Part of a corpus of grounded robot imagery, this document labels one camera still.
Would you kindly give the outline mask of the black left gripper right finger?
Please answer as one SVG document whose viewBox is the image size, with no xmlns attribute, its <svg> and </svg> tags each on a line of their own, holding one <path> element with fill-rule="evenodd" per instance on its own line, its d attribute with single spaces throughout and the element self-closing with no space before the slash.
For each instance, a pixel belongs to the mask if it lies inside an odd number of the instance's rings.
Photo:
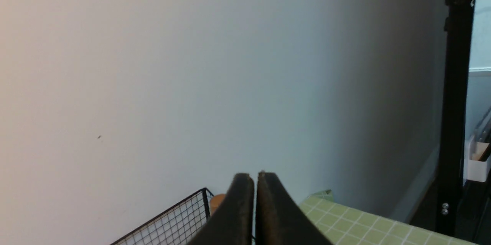
<svg viewBox="0 0 491 245">
<path fill-rule="evenodd" d="M 291 199 L 279 177 L 260 172 L 255 214 L 257 245 L 331 245 Z"/>
</svg>

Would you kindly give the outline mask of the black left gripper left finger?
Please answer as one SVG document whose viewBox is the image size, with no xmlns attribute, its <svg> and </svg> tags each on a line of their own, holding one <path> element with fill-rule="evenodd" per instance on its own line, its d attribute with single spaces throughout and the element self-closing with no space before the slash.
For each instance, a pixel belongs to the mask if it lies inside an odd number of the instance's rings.
<svg viewBox="0 0 491 245">
<path fill-rule="evenodd" d="M 251 245 L 254 182 L 247 173 L 237 173 L 226 196 L 190 245 Z"/>
</svg>

